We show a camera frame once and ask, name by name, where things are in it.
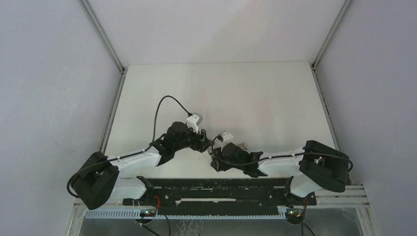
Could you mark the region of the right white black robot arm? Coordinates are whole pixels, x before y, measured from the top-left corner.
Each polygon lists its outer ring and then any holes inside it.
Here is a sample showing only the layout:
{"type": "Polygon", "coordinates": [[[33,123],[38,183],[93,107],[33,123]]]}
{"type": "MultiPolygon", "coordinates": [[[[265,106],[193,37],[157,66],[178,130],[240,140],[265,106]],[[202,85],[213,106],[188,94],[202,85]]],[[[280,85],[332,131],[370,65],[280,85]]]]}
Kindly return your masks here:
{"type": "Polygon", "coordinates": [[[353,163],[349,156],[314,140],[304,147],[282,152],[248,152],[232,142],[210,147],[211,166],[218,172],[241,170],[245,175],[286,178],[284,198],[292,205],[320,189],[341,193],[347,185],[353,163]]]}

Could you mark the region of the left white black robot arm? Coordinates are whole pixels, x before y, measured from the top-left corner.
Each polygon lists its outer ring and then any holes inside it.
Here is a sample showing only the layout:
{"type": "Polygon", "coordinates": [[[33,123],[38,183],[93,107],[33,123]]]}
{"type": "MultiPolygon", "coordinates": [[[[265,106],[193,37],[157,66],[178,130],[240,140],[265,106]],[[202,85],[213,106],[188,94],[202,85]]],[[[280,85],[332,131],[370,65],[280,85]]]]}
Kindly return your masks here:
{"type": "Polygon", "coordinates": [[[94,152],[69,178],[67,191],[90,210],[122,199],[136,199],[140,204],[148,205],[154,192],[147,181],[135,176],[137,171],[161,166],[182,149],[203,153],[209,146],[206,130],[195,131],[186,123],[177,121],[144,150],[114,157],[94,152]]]}

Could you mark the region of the left green circuit board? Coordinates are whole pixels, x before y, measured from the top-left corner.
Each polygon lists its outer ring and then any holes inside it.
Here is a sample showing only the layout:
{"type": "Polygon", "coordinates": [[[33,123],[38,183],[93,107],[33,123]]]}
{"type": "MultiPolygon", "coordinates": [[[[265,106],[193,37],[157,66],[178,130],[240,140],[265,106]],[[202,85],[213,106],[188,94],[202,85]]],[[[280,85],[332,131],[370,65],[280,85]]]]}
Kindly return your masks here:
{"type": "Polygon", "coordinates": [[[145,209],[141,210],[140,217],[155,217],[157,214],[157,211],[154,209],[145,209]]]}

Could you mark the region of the green circuit board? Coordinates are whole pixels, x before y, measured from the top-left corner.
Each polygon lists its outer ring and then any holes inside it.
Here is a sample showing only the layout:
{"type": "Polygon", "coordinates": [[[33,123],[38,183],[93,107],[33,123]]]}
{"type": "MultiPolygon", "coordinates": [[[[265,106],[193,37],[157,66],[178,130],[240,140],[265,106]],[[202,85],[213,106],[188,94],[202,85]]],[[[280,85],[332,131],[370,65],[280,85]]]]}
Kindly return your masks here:
{"type": "Polygon", "coordinates": [[[303,216],[303,210],[288,210],[285,215],[288,218],[300,218],[303,216]]]}
{"type": "Polygon", "coordinates": [[[140,217],[155,217],[157,214],[157,211],[154,209],[145,209],[141,210],[140,217]]]}

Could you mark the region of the right green circuit board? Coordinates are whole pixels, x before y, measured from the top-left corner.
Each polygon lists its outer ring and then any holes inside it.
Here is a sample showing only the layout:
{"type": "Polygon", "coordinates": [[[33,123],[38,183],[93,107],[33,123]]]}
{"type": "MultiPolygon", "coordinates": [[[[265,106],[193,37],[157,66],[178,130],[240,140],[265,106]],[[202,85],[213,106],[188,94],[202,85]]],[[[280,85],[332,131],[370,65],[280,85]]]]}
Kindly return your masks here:
{"type": "Polygon", "coordinates": [[[288,210],[285,215],[288,218],[300,218],[303,216],[303,210],[288,210]]]}

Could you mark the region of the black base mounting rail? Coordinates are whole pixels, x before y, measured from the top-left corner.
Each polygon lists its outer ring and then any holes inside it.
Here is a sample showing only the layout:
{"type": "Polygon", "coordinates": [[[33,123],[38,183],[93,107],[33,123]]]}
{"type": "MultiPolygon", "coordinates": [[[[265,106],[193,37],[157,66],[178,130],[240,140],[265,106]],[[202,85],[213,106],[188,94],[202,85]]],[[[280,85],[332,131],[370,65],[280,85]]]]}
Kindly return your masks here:
{"type": "Polygon", "coordinates": [[[153,189],[139,200],[168,214],[255,215],[279,208],[315,206],[316,196],[286,193],[285,178],[149,178],[153,189]]]}

